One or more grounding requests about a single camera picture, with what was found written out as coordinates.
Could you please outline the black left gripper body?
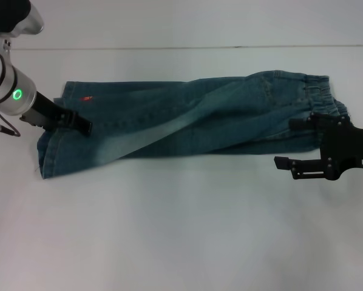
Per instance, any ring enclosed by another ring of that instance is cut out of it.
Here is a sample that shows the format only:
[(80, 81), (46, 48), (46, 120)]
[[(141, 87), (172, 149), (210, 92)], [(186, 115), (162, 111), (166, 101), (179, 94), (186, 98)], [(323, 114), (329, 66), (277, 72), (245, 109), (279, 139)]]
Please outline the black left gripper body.
[(58, 128), (71, 129), (75, 121), (75, 113), (58, 106), (40, 92), (36, 93), (31, 108), (19, 118), (32, 126), (54, 131)]

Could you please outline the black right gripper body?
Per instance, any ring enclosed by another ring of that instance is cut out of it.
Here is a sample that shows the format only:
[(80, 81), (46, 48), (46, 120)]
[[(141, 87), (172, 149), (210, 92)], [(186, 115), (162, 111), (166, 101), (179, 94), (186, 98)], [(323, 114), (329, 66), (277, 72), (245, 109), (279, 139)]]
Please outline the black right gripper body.
[(349, 169), (363, 169), (363, 129), (348, 116), (338, 116), (322, 138), (325, 179), (336, 181)]

